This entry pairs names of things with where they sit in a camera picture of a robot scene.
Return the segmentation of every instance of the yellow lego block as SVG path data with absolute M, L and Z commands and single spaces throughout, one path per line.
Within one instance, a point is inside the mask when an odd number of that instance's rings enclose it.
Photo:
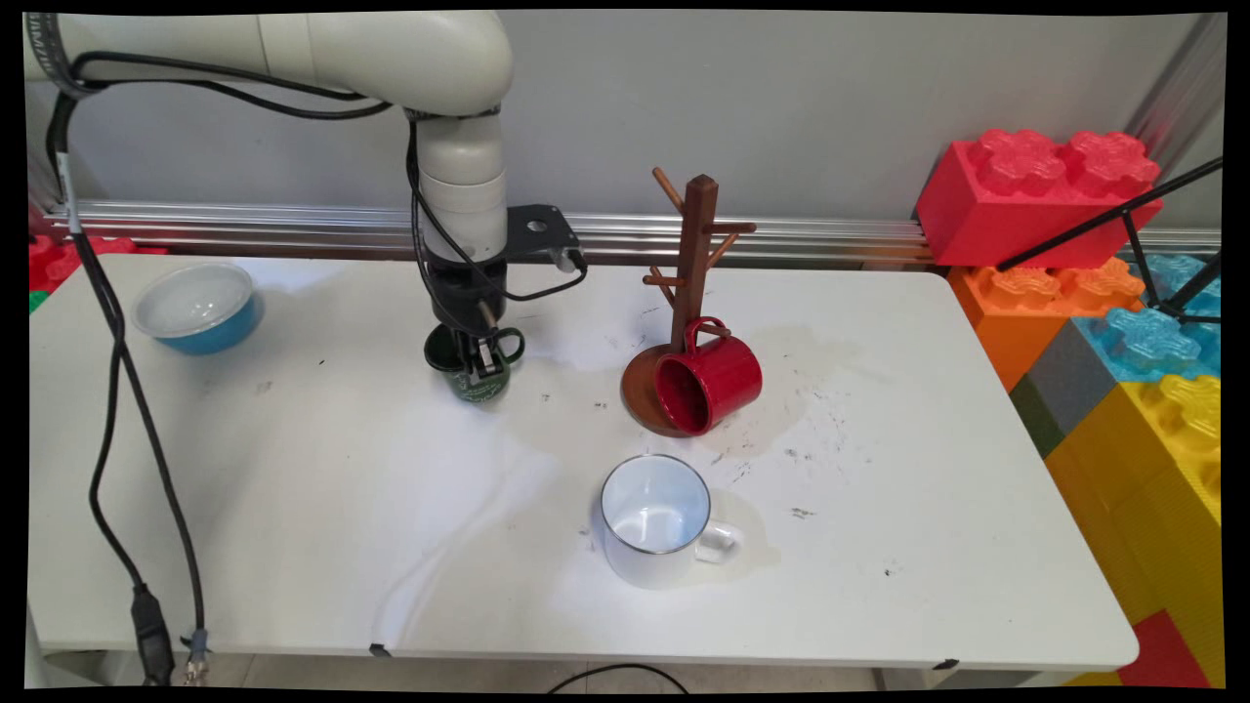
M 1164 377 L 1159 383 L 1120 383 L 1065 438 L 1109 510 L 1164 470 L 1220 463 L 1220 382 Z M 1219 510 L 1219 472 L 1214 490 Z
M 1210 523 L 1178 524 L 1175 485 L 1152 483 L 1114 514 L 1132 555 L 1159 594 L 1211 685 L 1224 687 L 1224 580 L 1220 540 Z
M 1194 519 L 1214 522 L 1219 528 L 1220 379 L 1164 377 L 1159 383 L 1141 385 L 1130 389 L 1129 398 L 1176 460 L 1184 478 L 1180 490 L 1200 503 L 1186 503 L 1196 510 Z
M 1071 444 L 1066 439 L 1060 442 L 1045 463 L 1129 624 L 1136 625 L 1161 610 L 1162 600 L 1150 588 L 1111 514 L 1094 492 Z
M 1166 377 L 1159 384 L 1125 385 L 1140 385 L 1128 389 L 1128 397 L 1174 462 L 1155 467 L 1111 518 L 1202 673 L 1222 688 L 1220 383 Z
M 1092 672 L 1081 674 L 1064 685 L 1124 685 L 1124 682 L 1115 672 Z

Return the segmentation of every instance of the white enamel mug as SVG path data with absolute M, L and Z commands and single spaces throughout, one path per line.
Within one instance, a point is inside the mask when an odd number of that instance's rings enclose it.
M 724 564 L 742 548 L 740 529 L 711 519 L 711 494 L 699 472 L 666 454 L 618 464 L 599 503 L 608 563 L 634 585 L 672 585 L 695 560 Z

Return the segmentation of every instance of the green mug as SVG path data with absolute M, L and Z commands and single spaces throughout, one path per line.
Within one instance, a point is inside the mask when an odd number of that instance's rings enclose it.
M 516 352 L 510 355 L 504 355 L 499 348 L 499 340 L 505 336 L 515 336 L 519 343 Z M 484 403 L 499 395 L 508 387 L 508 380 L 512 375 L 511 364 L 515 364 L 525 353 L 525 335 L 516 328 L 505 328 L 488 341 L 488 348 L 499 372 L 479 378 L 474 369 L 461 359 L 460 352 L 456 349 L 456 335 L 452 334 L 451 328 L 440 324 L 425 339 L 425 363 L 448 379 L 451 392 L 458 398 L 470 403 Z

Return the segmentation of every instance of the red lego block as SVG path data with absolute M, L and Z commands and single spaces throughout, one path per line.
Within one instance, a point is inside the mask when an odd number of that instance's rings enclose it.
M 118 239 L 104 239 L 102 236 L 89 236 L 88 241 L 91 243 L 91 249 L 96 254 L 166 254 L 169 249 L 162 248 L 142 248 L 140 249 L 135 245 L 134 240 L 121 236 Z M 36 265 L 36 248 L 38 260 L 49 261 L 44 265 Z M 78 270 L 79 265 L 82 263 L 79 259 L 78 249 L 72 244 L 62 244 L 56 246 L 48 238 L 36 238 L 36 243 L 30 245 L 30 290 L 46 290 L 51 293 L 56 290 L 70 275 Z
M 1168 610 L 1141 620 L 1132 632 L 1141 653 L 1136 662 L 1120 668 L 1124 685 L 1211 688 Z
M 1081 131 L 1058 146 L 1032 130 L 991 129 L 976 141 L 951 143 L 916 214 L 939 265 L 996 266 L 1145 193 L 1158 176 L 1145 146 L 1122 133 Z M 1162 206 L 1138 208 L 1134 224 L 1141 229 Z M 1024 265 L 1096 269 L 1128 240 L 1116 220 Z

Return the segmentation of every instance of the power cord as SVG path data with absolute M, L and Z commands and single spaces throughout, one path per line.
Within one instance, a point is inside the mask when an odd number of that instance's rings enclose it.
M 55 18 L 48 19 L 46 14 L 42 18 L 32 18 L 31 25 L 38 25 L 39 30 L 45 38 L 58 38 L 55 31 Z M 56 105 L 52 110 L 52 116 L 49 124 L 48 136 L 46 136 L 46 149 L 49 151 L 49 160 L 52 168 L 56 170 L 56 175 L 61 181 L 61 189 L 66 200 L 66 209 L 69 213 L 70 221 L 70 235 L 74 246 L 82 261 L 82 269 L 88 275 L 91 289 L 100 303 L 100 309 L 104 313 L 105 320 L 109 324 L 110 333 L 114 338 L 112 353 L 110 355 L 109 363 L 109 398 L 108 398 L 108 410 L 105 414 L 105 433 L 104 439 L 100 445 L 100 454 L 96 459 L 96 467 L 91 475 L 91 487 L 88 492 L 88 500 L 91 507 L 91 514 L 95 519 L 96 527 L 100 529 L 109 543 L 109 547 L 116 554 L 118 559 L 121 562 L 122 567 L 126 569 L 128 575 L 131 579 L 131 585 L 134 589 L 134 600 L 131 603 L 131 619 L 135 627 L 135 637 L 138 640 L 140 659 L 144 665 L 144 683 L 145 685 L 169 685 L 171 673 L 174 669 L 174 655 L 170 643 L 169 630 L 165 625 L 165 618 L 160 609 L 160 603 L 156 597 L 150 593 L 148 585 L 144 583 L 139 568 L 135 565 L 134 560 L 126 553 L 121 542 L 118 539 L 116 534 L 112 532 L 108 520 L 104 517 L 104 510 L 100 507 L 99 489 L 100 483 L 104 478 L 104 468 L 108 463 L 109 450 L 112 445 L 114 429 L 116 427 L 116 408 L 118 408 L 118 387 L 120 369 L 124 365 L 126 369 L 126 377 L 130 382 L 131 389 L 134 390 L 135 400 L 139 405 L 139 412 L 144 422 L 144 428 L 148 433 L 148 439 L 152 447 L 152 453 L 156 458 L 156 468 L 160 474 L 161 484 L 165 490 L 166 499 L 170 505 L 170 512 L 174 514 L 174 522 L 178 527 L 179 538 L 182 543 L 182 550 L 186 555 L 188 570 L 191 580 L 191 592 L 195 603 L 195 630 L 191 635 L 189 648 L 191 654 L 188 659 L 188 683 L 190 684 L 202 684 L 208 674 L 208 630 L 205 629 L 205 615 L 204 615 L 204 593 L 199 572 L 199 563 L 195 558 L 195 549 L 191 543 L 190 532 L 186 527 L 185 517 L 182 515 L 181 505 L 178 502 L 178 495 L 174 490 L 172 479 L 170 477 L 169 465 L 165 460 L 164 450 L 160 445 L 160 438 L 156 434 L 156 428 L 152 422 L 151 410 L 148 407 L 148 400 L 142 393 L 142 387 L 139 380 L 138 370 L 135 369 L 134 362 L 130 357 L 130 350 L 125 343 L 125 316 L 121 309 L 121 304 L 118 301 L 116 294 L 112 290 L 112 285 L 108 276 L 104 274 L 104 269 L 96 258 L 95 250 L 91 248 L 90 241 L 82 230 L 82 224 L 79 218 L 78 211 L 78 199 L 74 194 L 72 180 L 70 178 L 70 163 L 69 163 L 69 123 L 74 114 L 74 109 L 78 106 L 78 101 L 81 96 L 88 96 L 94 93 L 99 93 L 105 88 L 121 83 L 140 83 L 140 81 L 81 81 L 80 71 L 82 66 L 94 60 L 110 60 L 121 63 L 136 63 L 136 64 L 154 64 L 164 65 L 171 68 L 182 68 L 190 70 L 209 70 L 212 73 L 221 73 L 224 75 L 231 75 L 235 78 L 245 78 L 250 80 L 256 80 L 260 83 L 266 83 L 271 85 L 278 85 L 280 88 L 290 88 L 294 90 L 300 90 L 304 93 L 310 93 L 320 95 L 324 98 L 331 98 L 336 100 L 360 100 L 364 96 L 354 93 L 338 93 L 330 91 L 315 86 L 302 86 L 300 84 L 294 84 L 290 81 L 284 81 L 281 79 L 272 79 L 261 74 L 254 74 L 251 71 L 239 71 L 235 69 L 225 69 L 221 66 L 206 66 L 204 64 L 194 64 L 190 61 L 168 60 L 160 58 L 138 56 L 130 54 L 118 54 L 109 51 L 95 51 L 88 53 L 74 63 L 69 69 L 69 75 L 72 80 L 82 86 L 82 90 L 76 94 L 66 91 L 62 86 L 61 93 L 58 95 Z M 206 88 L 238 98 L 251 103 L 254 105 L 275 110 L 286 115 L 305 118 L 305 119 L 354 119 L 368 116 L 372 114 L 381 113 L 382 110 L 390 108 L 388 103 L 379 103 L 370 108 L 350 111 L 339 113 L 322 113 L 315 110 L 302 110 L 298 108 L 290 108 L 286 105 L 280 105 L 254 95 L 246 94 L 241 90 L 236 90 L 230 86 L 219 85 L 211 81 L 164 81 L 164 83 L 178 83 L 184 85 L 192 85 L 198 88 Z
M 255 71 L 246 71 L 240 69 L 232 69 L 229 66 L 215 66 L 209 64 L 200 64 L 195 61 L 185 61 L 180 59 L 166 59 L 161 56 L 145 56 L 138 54 L 126 54 L 119 51 L 88 51 L 66 68 L 65 54 L 60 44 L 60 35 L 56 26 L 56 14 L 55 13 L 28 13 L 28 31 L 32 36 L 32 45 L 36 45 L 36 59 L 39 59 L 40 65 L 44 66 L 45 71 L 52 78 L 54 83 L 60 88 L 60 94 L 58 95 L 55 108 L 52 110 L 52 116 L 49 121 L 48 135 L 45 146 L 48 149 L 49 161 L 56 171 L 58 179 L 61 181 L 61 189 L 66 200 L 66 209 L 69 213 L 70 223 L 70 235 L 74 241 L 75 249 L 79 253 L 79 258 L 82 261 L 84 271 L 88 275 L 91 289 L 96 295 L 100 308 L 104 313 L 105 320 L 109 324 L 110 333 L 114 338 L 112 353 L 109 362 L 109 399 L 108 399 L 108 412 L 105 415 L 105 434 L 100 445 L 100 454 L 96 459 L 96 467 L 91 475 L 91 487 L 88 494 L 89 503 L 91 505 L 91 514 L 99 527 L 105 540 L 109 543 L 110 548 L 116 554 L 118 559 L 121 562 L 122 567 L 126 569 L 128 575 L 131 579 L 134 588 L 134 602 L 131 603 L 131 619 L 135 625 L 135 634 L 139 643 L 139 653 L 144 664 L 145 672 L 145 684 L 158 684 L 169 685 L 170 675 L 174 668 L 172 650 L 169 638 L 169 632 L 165 627 L 165 619 L 160 610 L 160 603 L 152 595 L 148 585 L 144 583 L 142 577 L 139 573 L 138 567 L 134 560 L 126 553 L 121 542 L 118 539 L 116 534 L 109 527 L 108 520 L 104 517 L 104 512 L 99 502 L 99 488 L 104 478 L 104 468 L 108 463 L 109 450 L 112 445 L 112 435 L 116 425 L 116 405 L 118 405 L 118 385 L 121 367 L 126 369 L 126 378 L 130 382 L 131 389 L 134 390 L 136 404 L 139 405 L 139 412 L 142 418 L 144 429 L 148 433 L 149 443 L 152 448 L 152 454 L 156 458 L 156 468 L 160 474 L 161 484 L 165 490 L 165 497 L 170 505 L 170 512 L 174 515 L 174 522 L 178 527 L 179 538 L 182 543 L 182 550 L 188 562 L 188 570 L 191 580 L 191 590 L 195 603 L 195 630 L 191 635 L 190 649 L 191 654 L 188 660 L 188 683 L 189 684 L 202 684 L 205 675 L 208 673 L 208 630 L 205 629 L 205 615 L 204 615 L 204 594 L 202 585 L 200 582 L 199 564 L 195 558 L 195 549 L 191 543 L 190 532 L 186 527 L 186 520 L 182 515 L 181 505 L 178 502 L 178 495 L 174 490 L 172 479 L 170 477 L 169 465 L 165 462 L 165 454 L 161 449 L 160 439 L 156 434 L 156 428 L 152 422 L 151 412 L 148 407 L 146 398 L 144 397 L 142 388 L 139 380 L 138 370 L 135 369 L 134 360 L 130 357 L 130 350 L 125 343 L 125 316 L 121 310 L 121 305 L 118 301 L 116 294 L 112 290 L 112 285 L 104 273 L 104 268 L 100 265 L 96 258 L 95 250 L 91 248 L 90 241 L 82 230 L 82 224 L 79 218 L 78 200 L 74 195 L 72 184 L 70 179 L 70 161 L 69 161 L 69 124 L 70 118 L 78 106 L 79 100 L 99 93 L 112 85 L 120 85 L 125 83 L 172 83 L 179 85 L 190 85 L 195 88 L 214 90 L 231 98 L 244 100 L 249 104 L 265 108 L 280 114 L 289 116 L 296 116 L 302 119 L 318 119 L 318 120 L 346 120 L 356 119 L 379 114 L 391 105 L 385 101 L 379 101 L 369 108 L 362 108 L 358 110 L 346 111 L 319 111 L 319 110 L 305 110 L 300 108 L 292 108 L 289 105 L 282 105 L 262 98 L 258 98 L 242 90 L 221 85 L 208 80 L 82 80 L 81 71 L 82 68 L 92 61 L 114 61 L 125 64 L 140 64 L 140 65 L 156 65 L 191 71 L 202 71 L 215 75 L 225 75 L 230 78 L 238 78 L 244 80 L 251 80 L 256 83 L 262 83 L 268 85 L 274 85 L 289 90 L 296 90 L 300 93 L 308 93 L 311 95 L 318 95 L 321 98 L 328 98 L 332 100 L 354 101 L 361 100 L 365 96 L 356 93 L 340 93 L 334 90 L 328 90 L 318 86 L 309 86 L 284 79 L 278 79 L 265 74 L 259 74 Z M 585 259 L 581 258 L 580 253 L 574 251 L 575 256 L 571 256 L 574 264 L 580 270 L 580 275 L 569 283 L 552 286 L 546 290 L 541 290 L 529 295 L 514 295 L 506 290 L 499 288 L 492 280 L 490 280 L 486 274 L 478 266 L 476 263 L 460 248 L 455 240 L 448 234 L 442 223 L 439 221 L 438 216 L 430 210 L 429 204 L 425 201 L 424 195 L 419 188 L 419 180 L 416 178 L 418 163 L 416 163 L 416 123 L 415 115 L 410 116 L 411 129 L 409 136 L 409 154 L 408 154 L 408 176 L 409 183 L 412 188 L 412 243 L 415 256 L 418 259 L 418 266 L 421 274 L 421 281 L 425 289 L 430 293 L 434 303 L 440 308 L 440 310 L 446 314 L 449 319 L 446 308 L 442 301 L 434 293 L 434 289 L 429 280 L 429 273 L 426 270 L 425 258 L 422 253 L 422 245 L 419 240 L 418 228 L 416 228 L 416 206 L 420 205 L 425 211 L 430 223 L 439 233 L 439 235 L 456 251 L 456 254 L 472 269 L 472 271 L 479 275 L 486 284 L 505 295 L 511 300 L 525 301 L 542 298 L 560 290 L 566 290 L 574 285 L 581 283 L 586 278 L 586 264 Z
M 679 682 L 678 679 L 675 679 L 671 675 L 666 674 L 665 672 L 661 672 L 660 669 L 656 669 L 655 667 L 649 667 L 646 664 L 610 664 L 608 667 L 599 667 L 598 669 L 590 669 L 589 672 L 581 672 L 578 675 L 569 677 L 569 678 L 561 680 L 560 683 L 558 683 L 555 685 L 555 688 L 552 688 L 551 690 L 549 690 L 548 695 L 559 692 L 561 688 L 569 685 L 570 683 L 572 683 L 575 680 L 581 680 L 581 679 L 584 679 L 584 678 L 586 678 L 589 675 L 600 674 L 600 673 L 604 673 L 604 672 L 610 672 L 612 669 L 642 669 L 644 672 L 651 672 L 654 674 L 660 674 L 661 677 L 669 679 L 669 682 L 672 683 L 672 685 L 678 687 L 678 690 L 680 690 L 681 693 L 690 693 L 689 690 L 686 690 L 686 687 L 681 685 L 681 682 Z
M 416 201 L 420 203 L 421 209 L 425 211 L 425 216 L 430 219 L 430 224 L 434 225 L 434 230 L 438 231 L 439 236 L 442 238 L 442 241 L 445 241 L 448 246 L 450 246 L 456 253 L 456 255 L 460 256 L 460 259 L 465 264 L 468 264 L 470 269 L 472 269 L 472 271 L 478 275 L 478 278 L 480 278 L 495 293 L 499 293 L 504 298 L 508 298 L 509 300 L 515 300 L 518 303 L 525 303 L 528 300 L 538 300 L 539 298 L 545 298 L 548 295 L 551 295 L 552 293 L 560 293 L 561 290 L 568 290 L 586 279 L 586 270 L 588 270 L 586 261 L 585 259 L 581 258 L 580 253 L 574 251 L 571 254 L 578 254 L 578 255 L 570 258 L 572 259 L 574 265 L 578 266 L 579 271 L 578 278 L 562 283 L 560 285 L 554 285 L 551 288 L 539 290 L 538 293 L 531 293 L 529 295 L 516 295 L 514 293 L 504 290 L 502 288 L 496 285 L 495 281 L 490 280 L 490 276 L 486 275 L 486 271 L 481 270 L 481 266 L 479 266 L 478 263 L 474 261 L 472 258 L 469 256 L 469 254 L 459 244 L 456 244 L 454 239 L 451 239 L 451 235 L 448 234 L 446 229 L 444 229 L 442 223 L 439 221 L 439 218 L 434 216 L 434 213 L 430 211 L 430 205 L 429 203 L 425 201 L 425 195 L 421 194 L 421 188 L 416 175 L 419 173 L 416 161 L 416 121 L 418 121 L 416 116 L 410 113 L 408 115 L 408 121 L 409 121 L 408 181 L 409 185 L 412 186 L 412 194 L 416 195 Z

